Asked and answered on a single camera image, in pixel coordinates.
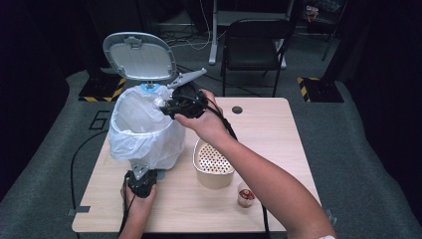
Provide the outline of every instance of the open lid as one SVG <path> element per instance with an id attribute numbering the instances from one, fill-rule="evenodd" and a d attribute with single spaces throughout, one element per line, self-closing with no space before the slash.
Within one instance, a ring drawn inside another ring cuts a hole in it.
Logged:
<path id="1" fill-rule="evenodd" d="M 111 67 L 123 78 L 146 82 L 176 78 L 176 61 L 170 47 L 146 33 L 121 32 L 105 38 L 103 50 Z"/>

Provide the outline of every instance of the table top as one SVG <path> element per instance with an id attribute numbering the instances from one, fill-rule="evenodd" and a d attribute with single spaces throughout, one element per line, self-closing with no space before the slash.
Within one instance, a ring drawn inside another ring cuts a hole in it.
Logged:
<path id="1" fill-rule="evenodd" d="M 319 202 L 317 189 L 287 100 L 282 98 L 217 98 L 225 118 L 239 141 L 296 177 Z M 234 114 L 232 107 L 241 107 Z M 232 183 L 208 189 L 196 178 L 193 150 L 196 133 L 186 129 L 185 148 L 176 165 L 157 182 L 157 196 L 145 232 L 222 233 L 265 231 L 261 203 L 250 208 L 237 204 L 237 186 L 242 178 L 235 172 Z M 76 232 L 117 232 L 122 219 L 120 188 L 128 161 L 109 155 L 105 140 L 81 202 L 89 213 L 78 213 Z M 286 231 L 271 215 L 270 231 Z"/>

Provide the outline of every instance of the white trash bag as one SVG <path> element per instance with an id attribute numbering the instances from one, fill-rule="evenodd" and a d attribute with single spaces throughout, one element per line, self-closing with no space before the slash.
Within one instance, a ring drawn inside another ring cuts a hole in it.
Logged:
<path id="1" fill-rule="evenodd" d="M 137 86 L 121 94 L 108 133 L 113 159 L 140 159 L 149 169 L 174 166 L 183 150 L 186 128 L 157 106 L 172 92 L 165 86 L 156 86 L 153 93 Z"/>

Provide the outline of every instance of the beige basket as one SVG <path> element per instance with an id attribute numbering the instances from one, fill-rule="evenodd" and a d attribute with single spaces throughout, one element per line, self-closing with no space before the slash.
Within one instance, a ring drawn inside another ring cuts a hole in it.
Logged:
<path id="1" fill-rule="evenodd" d="M 193 165 L 198 180 L 208 188 L 223 188 L 233 180 L 234 167 L 217 149 L 201 139 L 193 151 Z"/>

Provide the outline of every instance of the person's right hand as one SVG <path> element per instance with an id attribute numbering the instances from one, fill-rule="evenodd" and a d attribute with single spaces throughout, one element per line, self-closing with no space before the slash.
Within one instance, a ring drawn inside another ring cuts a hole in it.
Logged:
<path id="1" fill-rule="evenodd" d="M 208 106 L 222 113 L 220 108 L 218 108 L 218 110 L 216 109 L 217 103 L 215 101 L 214 94 L 206 90 L 201 91 L 208 99 Z M 198 119 L 189 119 L 181 114 L 176 114 L 174 118 L 178 120 L 183 126 L 195 130 L 196 134 L 198 134 L 202 140 L 210 143 L 211 145 L 214 145 L 214 143 L 216 143 L 218 140 L 224 140 L 226 136 L 230 136 L 221 119 L 209 110 L 206 110 L 205 113 Z"/>

